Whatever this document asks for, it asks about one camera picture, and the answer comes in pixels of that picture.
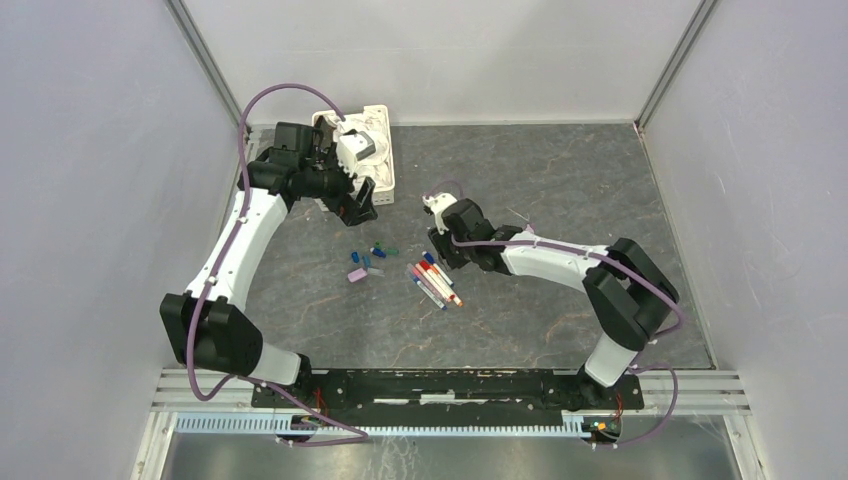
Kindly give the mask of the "blue cap white marker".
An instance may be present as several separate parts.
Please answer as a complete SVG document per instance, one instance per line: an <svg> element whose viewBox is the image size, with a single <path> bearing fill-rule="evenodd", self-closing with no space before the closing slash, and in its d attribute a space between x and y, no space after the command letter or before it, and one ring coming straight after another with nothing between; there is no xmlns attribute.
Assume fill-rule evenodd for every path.
<svg viewBox="0 0 848 480"><path fill-rule="evenodd" d="M446 272L441 268L441 266L438 264L438 262L435 260L435 258L433 257L433 255L430 252L423 251L422 256L423 256L424 260L430 265L430 268L442 278L442 280L444 281L445 284L447 284L450 287L454 286L454 282L450 279L450 277L446 274Z"/></svg>

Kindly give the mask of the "pink highlighter cap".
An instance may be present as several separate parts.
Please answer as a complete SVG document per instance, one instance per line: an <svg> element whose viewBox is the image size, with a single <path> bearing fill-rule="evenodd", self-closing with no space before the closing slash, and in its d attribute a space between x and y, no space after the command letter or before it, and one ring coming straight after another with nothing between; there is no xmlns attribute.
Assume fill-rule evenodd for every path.
<svg viewBox="0 0 848 480"><path fill-rule="evenodd" d="M363 279L364 279L364 278L366 278L367 276L368 276L368 271L367 271L365 268L358 268L358 269L356 269L356 270L351 271L351 272L347 275L347 280L348 280L350 283L356 283L356 282L358 282L358 281L363 280Z"/></svg>

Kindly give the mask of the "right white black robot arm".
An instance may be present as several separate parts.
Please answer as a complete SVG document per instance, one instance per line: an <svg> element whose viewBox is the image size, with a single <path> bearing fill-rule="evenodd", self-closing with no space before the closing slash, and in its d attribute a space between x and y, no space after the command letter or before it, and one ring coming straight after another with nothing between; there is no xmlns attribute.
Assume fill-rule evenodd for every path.
<svg viewBox="0 0 848 480"><path fill-rule="evenodd" d="M486 272L539 278L587 296L602 329L577 382L580 400L591 408L617 396L617 382L648 343L666 333L669 315L685 319L675 287L631 239L573 244L541 237L531 227L494 227L468 198L440 193L422 203L435 223L430 241L448 268L472 263Z"/></svg>

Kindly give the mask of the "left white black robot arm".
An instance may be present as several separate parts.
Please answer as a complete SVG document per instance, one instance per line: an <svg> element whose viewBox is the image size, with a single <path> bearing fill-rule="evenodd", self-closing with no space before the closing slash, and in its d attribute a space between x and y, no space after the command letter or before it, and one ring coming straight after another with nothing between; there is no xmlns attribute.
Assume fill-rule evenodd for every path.
<svg viewBox="0 0 848 480"><path fill-rule="evenodd" d="M345 225L374 220L376 168L391 143L381 127L280 122L271 146L246 165L236 206L198 275L167 294L160 316L176 360L196 369L276 383L290 407L306 405L314 381L308 359L265 341L244 313L250 285L268 243L295 202L314 198Z"/></svg>

